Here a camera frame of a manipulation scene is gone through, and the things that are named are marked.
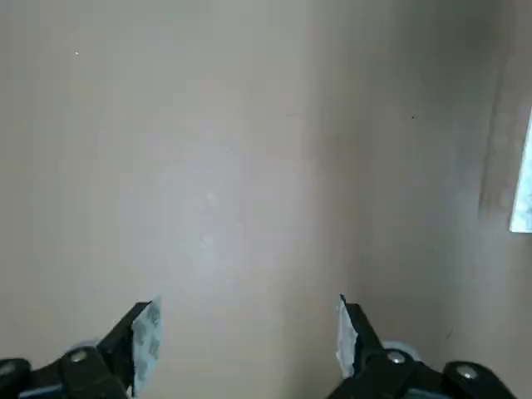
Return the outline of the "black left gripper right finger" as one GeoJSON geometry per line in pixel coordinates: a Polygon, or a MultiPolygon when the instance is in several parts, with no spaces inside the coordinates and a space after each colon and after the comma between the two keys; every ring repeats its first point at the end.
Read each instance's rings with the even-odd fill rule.
{"type": "Polygon", "coordinates": [[[382,341],[358,303],[339,296],[337,360],[342,381],[331,398],[512,398],[514,393],[488,367],[448,362],[427,366],[402,342],[382,341]]]}

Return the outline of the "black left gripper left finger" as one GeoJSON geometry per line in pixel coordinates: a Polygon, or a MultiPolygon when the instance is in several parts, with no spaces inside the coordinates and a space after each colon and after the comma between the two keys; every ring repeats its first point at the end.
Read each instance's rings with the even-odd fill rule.
{"type": "Polygon", "coordinates": [[[137,398],[155,370],[161,342],[161,299],[135,303],[99,342],[78,345],[45,367],[2,359],[1,397],[137,398]]]}

